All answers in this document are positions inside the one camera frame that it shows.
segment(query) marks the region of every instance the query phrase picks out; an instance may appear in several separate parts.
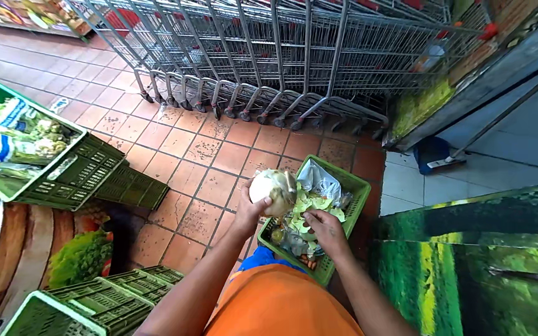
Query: metal wire basket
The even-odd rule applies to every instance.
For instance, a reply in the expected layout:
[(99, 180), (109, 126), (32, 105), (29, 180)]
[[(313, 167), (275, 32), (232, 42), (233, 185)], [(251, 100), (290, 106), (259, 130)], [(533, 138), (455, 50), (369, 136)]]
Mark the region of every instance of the metal wire basket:
[(355, 133), (370, 121), (388, 126), (379, 109), (365, 105), (371, 97), (429, 87), (482, 43), (489, 23), (481, 2), (450, 12), (444, 0), (73, 0), (71, 6), (96, 18), (87, 21), (137, 78), (151, 76), (159, 103), (201, 112), (210, 104), (217, 117), (223, 110), (246, 121), (256, 112), (262, 124), (274, 114), (278, 127), (294, 116), (293, 130), (305, 118), (318, 118), (313, 124), (320, 126), (333, 114), (360, 121)]

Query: blue shorts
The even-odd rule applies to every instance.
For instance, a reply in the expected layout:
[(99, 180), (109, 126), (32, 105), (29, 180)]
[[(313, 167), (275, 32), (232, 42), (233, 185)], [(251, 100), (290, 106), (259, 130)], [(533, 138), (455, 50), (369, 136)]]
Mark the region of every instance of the blue shorts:
[(244, 259), (242, 261), (242, 264), (240, 265), (240, 268), (238, 268), (238, 271), (246, 271), (246, 270), (250, 270), (251, 268), (255, 268), (257, 266), (265, 266), (265, 265), (270, 265), (270, 264), (286, 265), (288, 267), (292, 267), (293, 269), (301, 271), (304, 274), (306, 274), (306, 272), (302, 268), (292, 265), (287, 260), (275, 259), (273, 257), (273, 251), (266, 248), (265, 246), (259, 246), (255, 250), (255, 253), (253, 253), (248, 258)]

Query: green plastic crate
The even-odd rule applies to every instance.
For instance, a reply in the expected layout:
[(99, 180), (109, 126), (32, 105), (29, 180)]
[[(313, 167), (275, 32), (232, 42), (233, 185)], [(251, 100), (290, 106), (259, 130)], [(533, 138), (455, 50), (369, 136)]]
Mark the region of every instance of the green plastic crate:
[[(369, 182), (355, 176), (354, 174), (346, 172), (345, 170), (336, 167), (333, 164), (330, 164), (317, 156), (307, 156), (301, 167), (303, 167), (304, 164), (306, 164), (306, 162), (310, 159), (323, 167), (326, 172), (328, 172), (329, 174), (331, 174), (331, 176), (338, 180), (341, 184), (343, 191), (349, 191), (354, 195), (352, 201), (349, 203), (345, 211), (346, 221), (342, 223), (342, 226), (344, 227), (344, 233), (346, 233), (346, 238), (348, 238), (350, 236), (350, 233), (352, 232), (352, 229), (354, 228), (356, 220), (362, 212), (362, 208), (365, 205), (366, 198), (369, 196), (370, 184)], [(293, 255), (289, 254), (286, 250), (280, 248), (279, 246), (271, 242), (271, 232), (275, 227), (275, 219), (267, 219), (267, 221), (265, 221), (265, 225), (263, 225), (261, 231), (259, 231), (259, 241), (276, 254), (288, 260), (290, 263), (304, 269), (309, 274), (309, 276), (315, 279), (319, 284), (321, 284), (321, 286), (327, 286), (329, 280), (331, 279), (331, 276), (333, 275), (333, 271), (335, 270), (335, 266), (331, 258), (327, 255), (323, 256), (318, 262), (315, 270), (311, 270), (305, 264), (301, 263), (298, 259), (296, 259)]]
[(57, 209), (77, 210), (107, 180), (124, 160), (124, 154), (89, 134), (85, 128), (65, 120), (41, 105), (0, 84), (0, 103), (18, 97), (38, 111), (56, 119), (79, 134), (41, 174), (28, 183), (0, 179), (4, 202), (23, 202)]
[(168, 193), (167, 184), (153, 179), (127, 164), (120, 165), (94, 195), (103, 200), (157, 210)]
[(184, 274), (163, 266), (147, 267), (140, 269), (139, 271), (155, 276), (156, 278), (171, 283), (172, 285), (177, 284), (184, 278)]
[(30, 293), (2, 335), (119, 336), (145, 320), (153, 304), (102, 279)]
[(158, 304), (163, 296), (165, 296), (165, 294), (167, 294), (173, 287), (173, 284), (141, 270), (133, 270), (128, 273), (108, 276), (103, 279), (132, 293), (138, 294), (140, 297), (145, 298), (153, 304)]

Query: hand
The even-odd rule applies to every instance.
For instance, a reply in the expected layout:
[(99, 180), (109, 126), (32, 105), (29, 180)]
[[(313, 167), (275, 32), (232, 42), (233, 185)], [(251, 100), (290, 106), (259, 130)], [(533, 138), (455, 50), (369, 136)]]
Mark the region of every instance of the hand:
[(323, 210), (307, 210), (303, 213), (303, 217), (314, 230), (319, 245), (333, 262), (353, 258), (344, 228), (336, 216)]
[(235, 219), (229, 228), (233, 234), (242, 236), (243, 239), (248, 239), (257, 230), (259, 215), (272, 204), (271, 197), (252, 203), (250, 201), (249, 191), (250, 184), (253, 179), (248, 180), (242, 188), (240, 188), (240, 202), (238, 203), (238, 211), (235, 213)]

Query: person's left hand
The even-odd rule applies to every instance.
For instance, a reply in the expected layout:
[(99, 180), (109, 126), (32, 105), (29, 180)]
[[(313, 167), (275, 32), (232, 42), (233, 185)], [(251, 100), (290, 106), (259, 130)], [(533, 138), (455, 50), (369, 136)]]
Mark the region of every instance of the person's left hand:
[(253, 203), (250, 201), (249, 191), (250, 184), (254, 178), (248, 180), (240, 189), (240, 202), (238, 210), (235, 213), (235, 219), (229, 228), (233, 234), (240, 235), (244, 240), (252, 236), (257, 230), (257, 223), (261, 212), (268, 208), (273, 200), (271, 197)]

